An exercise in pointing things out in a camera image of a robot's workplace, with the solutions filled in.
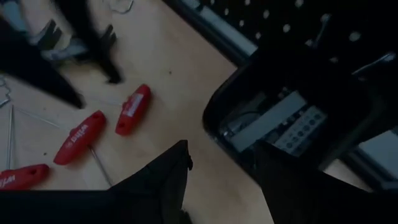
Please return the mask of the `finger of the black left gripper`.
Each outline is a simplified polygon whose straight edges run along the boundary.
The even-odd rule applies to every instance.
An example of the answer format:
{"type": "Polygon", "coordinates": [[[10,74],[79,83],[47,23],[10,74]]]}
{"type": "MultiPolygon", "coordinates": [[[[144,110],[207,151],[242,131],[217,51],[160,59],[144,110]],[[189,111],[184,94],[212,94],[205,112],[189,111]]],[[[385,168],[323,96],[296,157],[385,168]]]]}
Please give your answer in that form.
{"type": "Polygon", "coordinates": [[[78,109],[84,107],[79,94],[41,51],[0,18],[0,71],[78,109]]]}
{"type": "Polygon", "coordinates": [[[58,0],[58,8],[75,34],[86,45],[94,62],[108,77],[108,83],[121,83],[122,76],[112,62],[109,50],[95,30],[87,0],[58,0]]]}

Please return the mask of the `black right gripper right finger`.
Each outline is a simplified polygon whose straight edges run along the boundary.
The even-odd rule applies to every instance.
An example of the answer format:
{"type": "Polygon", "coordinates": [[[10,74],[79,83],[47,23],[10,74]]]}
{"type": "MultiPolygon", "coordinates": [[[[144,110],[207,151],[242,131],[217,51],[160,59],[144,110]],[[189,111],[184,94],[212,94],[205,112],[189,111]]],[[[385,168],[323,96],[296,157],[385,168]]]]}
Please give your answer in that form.
{"type": "Polygon", "coordinates": [[[264,141],[254,158],[274,224],[398,224],[398,194],[367,192],[264,141]]]}

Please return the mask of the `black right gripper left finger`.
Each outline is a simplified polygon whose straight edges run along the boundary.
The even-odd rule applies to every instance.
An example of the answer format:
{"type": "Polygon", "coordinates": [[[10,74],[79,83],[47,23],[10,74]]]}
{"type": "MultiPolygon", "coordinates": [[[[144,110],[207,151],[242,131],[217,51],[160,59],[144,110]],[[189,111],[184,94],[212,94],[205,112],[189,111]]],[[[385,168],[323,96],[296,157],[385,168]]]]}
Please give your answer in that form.
{"type": "Polygon", "coordinates": [[[193,224],[183,209],[193,161],[179,140],[108,190],[0,192],[0,224],[193,224]]]}

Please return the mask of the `red T-handle hex key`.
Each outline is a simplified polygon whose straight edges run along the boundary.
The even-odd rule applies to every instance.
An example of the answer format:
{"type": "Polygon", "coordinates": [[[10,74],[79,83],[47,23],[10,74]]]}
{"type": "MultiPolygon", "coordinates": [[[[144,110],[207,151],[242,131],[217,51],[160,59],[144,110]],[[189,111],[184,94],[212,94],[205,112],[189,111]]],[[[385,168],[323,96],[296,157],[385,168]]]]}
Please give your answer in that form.
{"type": "Polygon", "coordinates": [[[144,117],[151,99],[150,87],[141,84],[123,103],[115,133],[120,136],[130,135],[144,117]]]}
{"type": "Polygon", "coordinates": [[[56,153],[53,162],[60,166],[69,165],[88,149],[97,163],[105,181],[111,187],[111,179],[93,147],[93,144],[101,136],[105,126],[106,117],[103,112],[97,110],[92,113],[77,127],[70,130],[68,137],[56,153]]]}
{"type": "Polygon", "coordinates": [[[7,137],[6,170],[0,172],[0,190],[29,190],[44,181],[50,174],[47,164],[36,164],[11,169],[14,137],[14,106],[9,108],[9,129],[7,137]]]}

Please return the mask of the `grey socket rail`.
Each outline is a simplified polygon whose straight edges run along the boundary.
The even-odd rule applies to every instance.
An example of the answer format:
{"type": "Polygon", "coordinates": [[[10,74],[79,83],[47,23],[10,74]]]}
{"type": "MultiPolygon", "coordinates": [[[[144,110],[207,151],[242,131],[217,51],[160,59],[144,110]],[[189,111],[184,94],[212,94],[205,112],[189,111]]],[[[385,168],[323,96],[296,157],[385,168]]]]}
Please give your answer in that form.
{"type": "Polygon", "coordinates": [[[275,147],[299,156],[305,150],[303,144],[309,136],[327,119],[327,115],[316,106],[299,113],[299,118],[273,144],[275,147]]]}
{"type": "Polygon", "coordinates": [[[307,102],[305,99],[302,98],[297,91],[294,91],[249,126],[233,136],[230,143],[238,152],[245,150],[245,148],[272,131],[306,104],[307,102]]]}

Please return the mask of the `black plastic pegboard bin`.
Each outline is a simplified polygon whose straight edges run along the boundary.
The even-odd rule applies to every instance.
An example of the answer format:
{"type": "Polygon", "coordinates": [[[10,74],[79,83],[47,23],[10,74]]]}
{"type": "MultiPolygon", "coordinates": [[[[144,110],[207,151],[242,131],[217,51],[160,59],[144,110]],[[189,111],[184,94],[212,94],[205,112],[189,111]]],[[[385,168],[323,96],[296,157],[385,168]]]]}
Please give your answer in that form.
{"type": "Polygon", "coordinates": [[[269,49],[255,52],[214,92],[203,112],[204,128],[240,168],[254,176],[257,141],[238,152],[230,140],[294,91],[307,104],[257,141],[273,145],[300,112],[316,106],[327,119],[309,136],[299,156],[290,154],[310,167],[324,169],[353,146],[398,123],[394,90],[361,81],[312,50],[269,49]]]}

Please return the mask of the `black pegboard tool stand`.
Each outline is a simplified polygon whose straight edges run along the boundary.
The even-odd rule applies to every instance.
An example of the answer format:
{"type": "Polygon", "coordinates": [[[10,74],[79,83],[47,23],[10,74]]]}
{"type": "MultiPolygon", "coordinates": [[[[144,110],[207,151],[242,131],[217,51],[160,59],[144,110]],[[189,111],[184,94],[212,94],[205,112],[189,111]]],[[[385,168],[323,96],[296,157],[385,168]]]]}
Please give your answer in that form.
{"type": "Polygon", "coordinates": [[[398,0],[162,0],[230,61],[273,45],[307,49],[398,90],[398,0]]]}

